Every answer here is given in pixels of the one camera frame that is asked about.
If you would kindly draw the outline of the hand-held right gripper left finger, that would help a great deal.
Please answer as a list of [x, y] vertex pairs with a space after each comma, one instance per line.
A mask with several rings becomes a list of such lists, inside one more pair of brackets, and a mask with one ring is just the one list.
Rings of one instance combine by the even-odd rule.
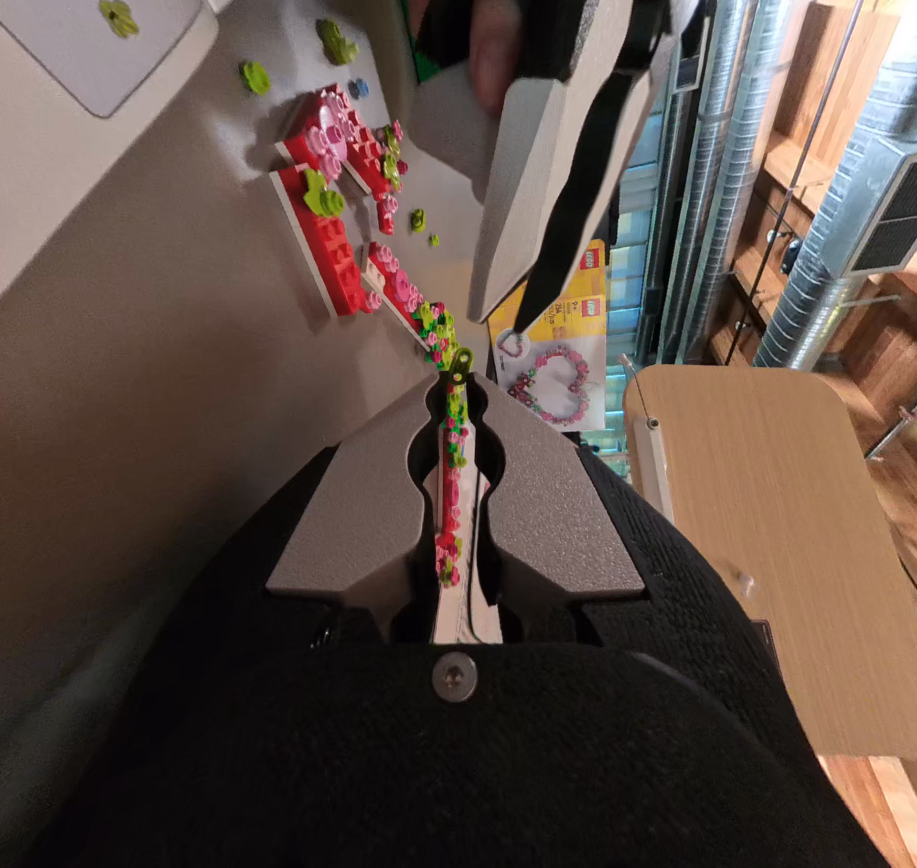
[[338, 445], [266, 587], [391, 622], [417, 599], [432, 548], [426, 481], [438, 464], [428, 375]]

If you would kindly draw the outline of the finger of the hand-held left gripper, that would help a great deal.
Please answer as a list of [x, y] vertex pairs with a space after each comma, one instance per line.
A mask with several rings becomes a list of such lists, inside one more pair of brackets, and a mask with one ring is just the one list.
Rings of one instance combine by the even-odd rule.
[[568, 82], [520, 78], [501, 117], [485, 113], [467, 65], [449, 67], [416, 89], [415, 146], [466, 176], [483, 207], [466, 316], [484, 323], [533, 269], [593, 99], [608, 77], [586, 65]]
[[515, 332], [527, 332], [567, 288], [618, 191], [679, 42], [663, 34], [645, 68], [615, 67], [592, 100], [526, 281]]

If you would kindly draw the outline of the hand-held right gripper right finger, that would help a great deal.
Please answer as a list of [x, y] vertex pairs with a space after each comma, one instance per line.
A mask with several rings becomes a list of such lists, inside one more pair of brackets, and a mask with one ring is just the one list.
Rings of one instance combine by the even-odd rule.
[[502, 605], [636, 598], [645, 584], [564, 435], [487, 377], [471, 376], [480, 501], [479, 578]]

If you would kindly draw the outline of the large red lego heart section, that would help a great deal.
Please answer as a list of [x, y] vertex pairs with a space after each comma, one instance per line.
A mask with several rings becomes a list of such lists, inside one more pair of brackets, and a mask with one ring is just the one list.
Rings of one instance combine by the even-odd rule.
[[418, 338], [427, 362], [445, 377], [445, 410], [440, 422], [439, 447], [439, 528], [435, 538], [436, 569], [443, 587], [460, 584], [459, 564], [463, 539], [461, 524], [462, 475], [467, 466], [466, 444], [469, 438], [467, 383], [448, 383], [448, 368], [455, 350], [463, 347], [458, 340], [452, 313], [442, 302], [427, 300], [407, 277], [405, 269], [391, 248], [369, 243], [364, 248], [362, 273], [371, 293], [366, 303], [376, 310], [381, 304], [392, 308]]

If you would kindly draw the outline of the small red lego heart section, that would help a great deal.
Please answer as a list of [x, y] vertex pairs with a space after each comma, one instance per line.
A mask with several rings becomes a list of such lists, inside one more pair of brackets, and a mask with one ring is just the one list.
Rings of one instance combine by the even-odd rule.
[[284, 164], [268, 174], [294, 240], [332, 317], [376, 311], [366, 303], [371, 290], [363, 281], [359, 258], [348, 237], [343, 220], [348, 203], [339, 189], [341, 175], [348, 174], [363, 197], [372, 197], [363, 192], [345, 165], [344, 128], [353, 113], [361, 118], [338, 83], [306, 93], [292, 114], [286, 136], [277, 144]]

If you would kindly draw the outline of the red lego segment with leaves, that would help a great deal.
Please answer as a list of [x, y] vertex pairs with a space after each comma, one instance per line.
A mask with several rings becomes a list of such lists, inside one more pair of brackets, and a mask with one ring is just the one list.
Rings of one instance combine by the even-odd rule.
[[401, 156], [404, 132], [400, 122], [395, 119], [372, 129], [353, 113], [345, 122], [344, 132], [345, 165], [363, 192], [375, 200], [400, 192], [405, 172]]

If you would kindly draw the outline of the lime lego leaf piece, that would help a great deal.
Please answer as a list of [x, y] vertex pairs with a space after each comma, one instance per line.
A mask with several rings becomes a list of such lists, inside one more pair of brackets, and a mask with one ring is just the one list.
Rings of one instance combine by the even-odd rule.
[[322, 18], [315, 23], [316, 34], [321, 41], [328, 61], [335, 66], [353, 63], [360, 51], [359, 45], [343, 34], [336, 21]]

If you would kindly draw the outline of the lego instruction booklet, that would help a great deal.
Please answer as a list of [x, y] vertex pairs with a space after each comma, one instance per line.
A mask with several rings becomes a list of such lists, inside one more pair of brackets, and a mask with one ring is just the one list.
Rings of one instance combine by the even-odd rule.
[[233, 0], [1, 0], [1, 291], [190, 81]]

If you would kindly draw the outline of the person's left hand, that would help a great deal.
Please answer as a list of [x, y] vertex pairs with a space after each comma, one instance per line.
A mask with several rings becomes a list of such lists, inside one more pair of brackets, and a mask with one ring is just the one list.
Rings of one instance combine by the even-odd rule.
[[469, 29], [471, 84], [481, 107], [498, 117], [519, 61], [521, 9], [515, 0], [474, 0]]

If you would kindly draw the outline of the green plastic holder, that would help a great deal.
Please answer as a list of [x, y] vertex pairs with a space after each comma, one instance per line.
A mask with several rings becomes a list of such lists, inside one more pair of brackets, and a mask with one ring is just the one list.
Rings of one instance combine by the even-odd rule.
[[429, 0], [407, 0], [405, 9], [410, 52], [419, 85], [429, 82], [441, 71], [440, 66], [424, 53], [419, 44], [421, 24], [428, 3]]

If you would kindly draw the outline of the silver ventilation duct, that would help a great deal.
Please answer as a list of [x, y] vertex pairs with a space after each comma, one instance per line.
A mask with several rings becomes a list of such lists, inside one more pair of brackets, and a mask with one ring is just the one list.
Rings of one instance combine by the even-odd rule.
[[694, 123], [668, 302], [660, 327], [658, 361], [661, 364], [674, 363], [682, 345], [758, 1], [717, 0]]

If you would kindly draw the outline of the large silver duct with grille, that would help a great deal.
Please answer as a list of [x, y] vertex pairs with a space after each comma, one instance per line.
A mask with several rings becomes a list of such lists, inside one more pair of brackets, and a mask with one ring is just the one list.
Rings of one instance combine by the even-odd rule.
[[868, 275], [915, 253], [915, 23], [888, 47], [754, 367], [810, 371]]

